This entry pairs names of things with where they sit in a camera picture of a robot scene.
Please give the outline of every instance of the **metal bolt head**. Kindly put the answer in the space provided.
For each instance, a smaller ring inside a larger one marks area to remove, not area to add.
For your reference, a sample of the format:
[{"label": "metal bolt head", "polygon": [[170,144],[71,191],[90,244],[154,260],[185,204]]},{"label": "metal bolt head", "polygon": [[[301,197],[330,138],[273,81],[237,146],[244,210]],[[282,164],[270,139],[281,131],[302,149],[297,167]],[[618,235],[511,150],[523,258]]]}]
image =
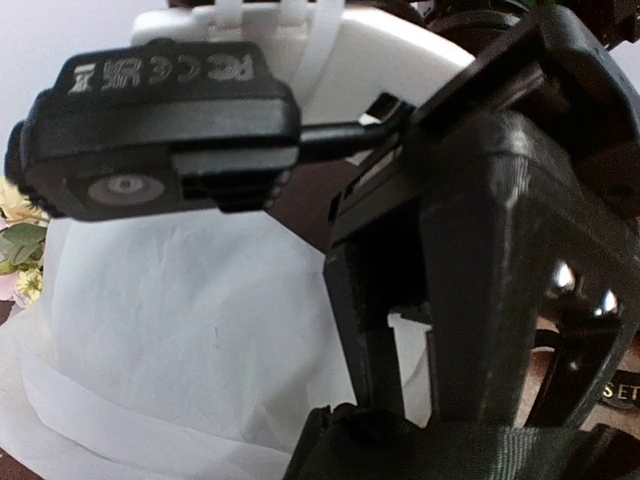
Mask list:
[{"label": "metal bolt head", "polygon": [[602,317],[603,315],[615,315],[620,311],[620,301],[618,297],[611,291],[607,290],[602,298],[602,304],[593,311],[595,317]]},{"label": "metal bolt head", "polygon": [[107,190],[116,195],[134,195],[144,188],[144,182],[137,175],[118,175],[107,181]]},{"label": "metal bolt head", "polygon": [[291,170],[285,170],[276,179],[276,185],[284,187],[291,180]]},{"label": "metal bolt head", "polygon": [[282,195],[282,187],[273,187],[271,190],[271,199],[275,200],[276,198],[280,198]]},{"label": "metal bolt head", "polygon": [[607,290],[602,301],[602,310],[604,310],[605,313],[617,313],[618,306],[618,297],[616,297],[611,290]]},{"label": "metal bolt head", "polygon": [[560,262],[553,274],[553,286],[562,293],[572,292],[576,288],[576,276],[564,262]]}]

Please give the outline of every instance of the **white tissue paper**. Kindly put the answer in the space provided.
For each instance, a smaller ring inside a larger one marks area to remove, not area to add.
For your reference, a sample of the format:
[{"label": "white tissue paper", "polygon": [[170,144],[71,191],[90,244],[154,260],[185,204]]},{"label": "white tissue paper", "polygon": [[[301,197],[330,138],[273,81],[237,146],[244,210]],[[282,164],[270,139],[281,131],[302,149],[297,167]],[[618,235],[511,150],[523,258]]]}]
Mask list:
[{"label": "white tissue paper", "polygon": [[53,222],[0,328],[0,447],[51,480],[281,478],[310,410],[354,401],[323,260],[264,213]]}]

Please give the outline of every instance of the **zip tie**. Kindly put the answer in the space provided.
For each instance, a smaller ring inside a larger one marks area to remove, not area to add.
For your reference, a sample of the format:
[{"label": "zip tie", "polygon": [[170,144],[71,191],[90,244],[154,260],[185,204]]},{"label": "zip tie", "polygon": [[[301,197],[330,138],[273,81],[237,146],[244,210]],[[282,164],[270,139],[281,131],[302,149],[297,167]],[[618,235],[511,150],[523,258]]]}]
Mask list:
[{"label": "zip tie", "polygon": [[345,0],[316,2],[309,44],[291,82],[291,88],[300,106],[303,106],[315,91],[322,70],[333,51],[342,24],[344,4]]},{"label": "zip tie", "polygon": [[307,19],[307,0],[280,0],[280,25],[299,27]]},{"label": "zip tie", "polygon": [[216,0],[215,5],[216,30],[242,29],[242,0]]}]

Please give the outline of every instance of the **green leaf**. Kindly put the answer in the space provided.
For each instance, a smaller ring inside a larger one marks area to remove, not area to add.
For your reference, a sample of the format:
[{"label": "green leaf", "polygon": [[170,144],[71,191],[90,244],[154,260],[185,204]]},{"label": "green leaf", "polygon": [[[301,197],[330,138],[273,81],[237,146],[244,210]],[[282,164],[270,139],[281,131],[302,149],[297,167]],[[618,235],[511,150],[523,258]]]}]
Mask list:
[{"label": "green leaf", "polygon": [[7,258],[7,261],[11,265],[20,265],[21,263],[25,262],[31,256],[31,254],[38,249],[39,246],[39,243],[34,243],[33,245],[18,246],[15,252],[13,252],[13,254]]},{"label": "green leaf", "polygon": [[0,234],[0,253],[4,255],[4,258],[7,258],[9,255],[11,255],[11,252],[13,252],[15,248],[16,246],[13,243],[6,241],[4,238],[2,238],[2,234]]},{"label": "green leaf", "polygon": [[11,275],[16,272],[18,267],[11,265],[8,261],[0,262],[0,275]]},{"label": "green leaf", "polygon": [[28,272],[29,270],[33,270],[34,268],[40,268],[40,265],[38,264],[37,260],[31,260],[31,258],[29,258],[26,262],[22,262],[16,268],[21,272]]},{"label": "green leaf", "polygon": [[29,262],[36,265],[40,261],[40,259],[42,259],[43,256],[44,256],[44,247],[42,243],[39,243],[38,248],[36,248],[36,250],[31,254],[31,257],[29,257]]},{"label": "green leaf", "polygon": [[47,236],[46,227],[39,227],[28,223],[19,223],[4,230],[0,236],[13,245],[39,244]]}]

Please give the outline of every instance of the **cable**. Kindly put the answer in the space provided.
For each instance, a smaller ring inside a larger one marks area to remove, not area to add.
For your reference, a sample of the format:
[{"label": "cable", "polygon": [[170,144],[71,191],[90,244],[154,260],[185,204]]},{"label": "cable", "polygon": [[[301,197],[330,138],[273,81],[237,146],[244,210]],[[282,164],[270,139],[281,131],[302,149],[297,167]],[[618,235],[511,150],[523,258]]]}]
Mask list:
[{"label": "cable", "polygon": [[300,135],[300,163],[341,160],[375,148],[400,131],[412,112],[411,106],[400,103],[382,123],[365,126],[350,122],[304,127]]}]

